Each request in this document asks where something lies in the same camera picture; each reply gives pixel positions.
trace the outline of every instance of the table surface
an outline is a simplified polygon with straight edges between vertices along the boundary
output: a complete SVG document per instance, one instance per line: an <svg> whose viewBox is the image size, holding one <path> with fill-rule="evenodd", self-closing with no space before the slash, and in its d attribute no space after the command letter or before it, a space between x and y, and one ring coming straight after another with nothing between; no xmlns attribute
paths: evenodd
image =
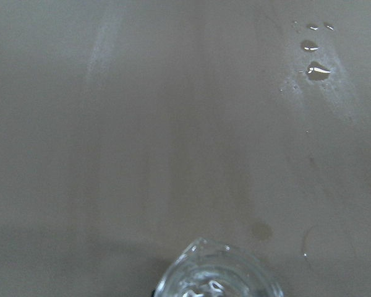
<svg viewBox="0 0 371 297"><path fill-rule="evenodd" d="M371 0L0 1L0 296L147 297L199 236L371 296Z"/></svg>

